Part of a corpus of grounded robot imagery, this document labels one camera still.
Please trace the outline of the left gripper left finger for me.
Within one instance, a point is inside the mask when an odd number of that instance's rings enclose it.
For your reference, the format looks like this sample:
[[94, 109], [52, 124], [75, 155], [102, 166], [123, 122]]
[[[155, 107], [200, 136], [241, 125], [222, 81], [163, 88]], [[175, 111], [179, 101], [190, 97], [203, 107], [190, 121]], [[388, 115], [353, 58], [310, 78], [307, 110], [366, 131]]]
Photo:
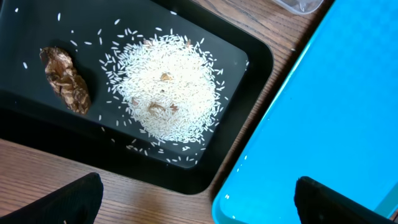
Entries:
[[92, 172], [1, 217], [1, 224], [93, 224], [101, 206], [103, 190], [100, 175]]

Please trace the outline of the brown food scrap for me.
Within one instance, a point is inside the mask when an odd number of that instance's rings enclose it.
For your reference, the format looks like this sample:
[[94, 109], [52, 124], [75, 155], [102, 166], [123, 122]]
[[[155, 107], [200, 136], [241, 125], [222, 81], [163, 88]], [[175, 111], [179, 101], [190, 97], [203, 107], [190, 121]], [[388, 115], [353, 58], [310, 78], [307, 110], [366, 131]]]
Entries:
[[74, 67], [68, 52], [58, 47], [45, 47], [40, 51], [39, 57], [54, 93], [69, 110], [86, 115], [91, 106], [88, 86]]

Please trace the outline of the teal serving tray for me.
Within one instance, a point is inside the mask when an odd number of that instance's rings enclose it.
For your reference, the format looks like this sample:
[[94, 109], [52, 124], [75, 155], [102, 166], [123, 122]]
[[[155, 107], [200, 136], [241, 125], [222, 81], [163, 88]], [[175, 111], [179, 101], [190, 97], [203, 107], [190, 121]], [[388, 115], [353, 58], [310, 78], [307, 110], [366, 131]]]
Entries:
[[298, 223], [307, 176], [397, 210], [397, 0], [335, 1], [215, 197], [215, 223]]

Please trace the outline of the black plastic tray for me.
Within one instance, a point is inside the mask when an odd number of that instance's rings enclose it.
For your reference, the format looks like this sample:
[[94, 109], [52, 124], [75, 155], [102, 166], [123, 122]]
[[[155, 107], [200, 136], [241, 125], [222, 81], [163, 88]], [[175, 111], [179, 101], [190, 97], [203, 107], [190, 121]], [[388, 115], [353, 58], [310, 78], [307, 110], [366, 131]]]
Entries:
[[[158, 142], [110, 89], [115, 47], [174, 33], [213, 58], [220, 105], [200, 142]], [[84, 116], [69, 110], [39, 53], [60, 47], [88, 85]], [[267, 44], [191, 1], [2, 1], [1, 137], [183, 194], [214, 178], [272, 73]]]

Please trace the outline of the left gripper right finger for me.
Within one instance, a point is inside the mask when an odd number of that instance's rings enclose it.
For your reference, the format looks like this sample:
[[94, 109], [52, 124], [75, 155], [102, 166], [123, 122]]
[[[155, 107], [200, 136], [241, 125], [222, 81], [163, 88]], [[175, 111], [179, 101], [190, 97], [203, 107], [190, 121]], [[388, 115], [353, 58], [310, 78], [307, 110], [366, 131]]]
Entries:
[[303, 224], [394, 223], [307, 176], [296, 181], [294, 204]]

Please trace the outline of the clear plastic bin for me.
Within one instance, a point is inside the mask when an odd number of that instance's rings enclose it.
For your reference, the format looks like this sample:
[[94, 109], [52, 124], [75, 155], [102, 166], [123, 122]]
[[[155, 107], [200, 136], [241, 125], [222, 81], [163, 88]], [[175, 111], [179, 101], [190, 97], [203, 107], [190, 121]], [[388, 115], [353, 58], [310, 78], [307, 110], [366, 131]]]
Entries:
[[286, 9], [292, 14], [296, 15], [307, 15], [316, 11], [323, 0], [272, 0], [280, 7]]

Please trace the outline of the pile of rice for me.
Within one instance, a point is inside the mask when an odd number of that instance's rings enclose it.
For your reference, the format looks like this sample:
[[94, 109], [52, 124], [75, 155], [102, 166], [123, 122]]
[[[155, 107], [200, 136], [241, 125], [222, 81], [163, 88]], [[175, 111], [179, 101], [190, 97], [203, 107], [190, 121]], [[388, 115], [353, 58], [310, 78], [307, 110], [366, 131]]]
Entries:
[[216, 80], [223, 71], [201, 48], [205, 39], [193, 41], [172, 29], [165, 34], [160, 27], [149, 38], [128, 27], [117, 37], [100, 65], [108, 93], [126, 106], [130, 121], [159, 143], [204, 145], [222, 110], [224, 88]]

